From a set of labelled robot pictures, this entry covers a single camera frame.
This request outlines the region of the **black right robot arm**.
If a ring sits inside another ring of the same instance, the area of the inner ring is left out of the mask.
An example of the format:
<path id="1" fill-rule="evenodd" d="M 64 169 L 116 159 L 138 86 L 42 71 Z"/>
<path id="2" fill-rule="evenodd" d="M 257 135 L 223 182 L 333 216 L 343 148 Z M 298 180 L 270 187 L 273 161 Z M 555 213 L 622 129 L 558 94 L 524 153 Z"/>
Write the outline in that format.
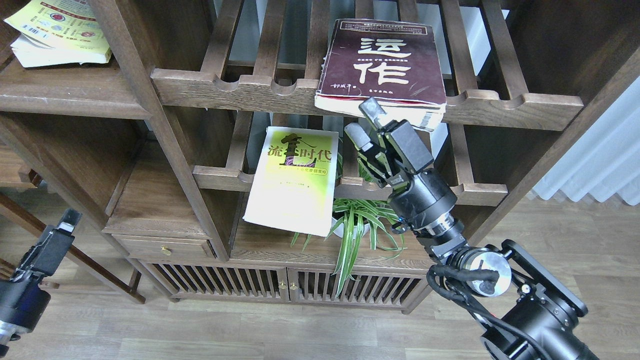
<path id="1" fill-rule="evenodd" d="M 494 360 L 595 360 L 574 335 L 588 308 L 513 240 L 475 247 L 451 215 L 457 196 L 433 167 L 434 157 L 412 125 L 391 120 L 371 97 L 359 105 L 366 123 L 345 127 L 358 162 L 397 215 L 393 231 L 411 231 L 434 264 L 430 287 L 466 310 L 483 328 Z"/>

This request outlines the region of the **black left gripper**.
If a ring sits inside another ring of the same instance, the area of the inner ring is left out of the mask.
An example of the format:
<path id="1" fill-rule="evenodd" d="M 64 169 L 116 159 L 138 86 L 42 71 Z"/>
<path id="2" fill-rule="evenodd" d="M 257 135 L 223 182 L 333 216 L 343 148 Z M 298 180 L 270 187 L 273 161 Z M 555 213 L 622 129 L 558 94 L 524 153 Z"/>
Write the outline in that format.
<path id="1" fill-rule="evenodd" d="M 11 276 L 0 283 L 0 348 L 31 333 L 41 319 L 51 296 L 40 289 L 44 277 L 52 276 L 73 244 L 73 231 L 82 213 L 68 208 L 57 227 L 46 226 L 38 241 L 23 256 Z"/>

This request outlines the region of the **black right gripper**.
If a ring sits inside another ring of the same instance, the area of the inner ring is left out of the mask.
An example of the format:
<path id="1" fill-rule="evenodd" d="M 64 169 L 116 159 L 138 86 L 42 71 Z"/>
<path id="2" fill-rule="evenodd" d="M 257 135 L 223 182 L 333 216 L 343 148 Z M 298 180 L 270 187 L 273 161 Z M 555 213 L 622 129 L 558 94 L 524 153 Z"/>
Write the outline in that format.
<path id="1" fill-rule="evenodd" d="M 428 168 L 435 158 L 418 132 L 409 121 L 392 119 L 373 97 L 358 108 L 365 124 L 350 123 L 345 134 L 378 187 L 386 187 L 388 181 L 388 203 L 400 223 L 425 248 L 465 246 L 464 225 L 450 214 L 458 198 L 442 176 Z"/>

